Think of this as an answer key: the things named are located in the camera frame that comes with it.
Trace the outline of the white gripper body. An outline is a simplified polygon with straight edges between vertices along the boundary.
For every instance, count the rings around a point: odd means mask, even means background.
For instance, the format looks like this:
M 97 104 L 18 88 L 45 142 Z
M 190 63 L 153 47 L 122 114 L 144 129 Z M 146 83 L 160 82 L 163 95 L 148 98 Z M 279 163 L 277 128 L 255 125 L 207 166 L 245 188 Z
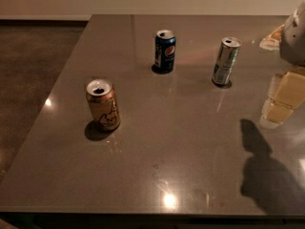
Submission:
M 300 3 L 284 23 L 280 56 L 293 65 L 305 66 L 305 1 Z

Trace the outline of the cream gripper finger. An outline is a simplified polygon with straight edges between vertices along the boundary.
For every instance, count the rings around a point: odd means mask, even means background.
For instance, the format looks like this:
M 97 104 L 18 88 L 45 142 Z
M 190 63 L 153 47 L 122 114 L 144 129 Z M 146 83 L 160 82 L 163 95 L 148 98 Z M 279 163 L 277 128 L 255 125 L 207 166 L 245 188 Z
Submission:
M 259 47 L 267 51 L 278 51 L 284 26 L 281 25 L 261 40 Z
M 259 120 L 263 128 L 274 129 L 283 124 L 305 101 L 305 68 L 293 67 L 272 77 L 268 98 Z

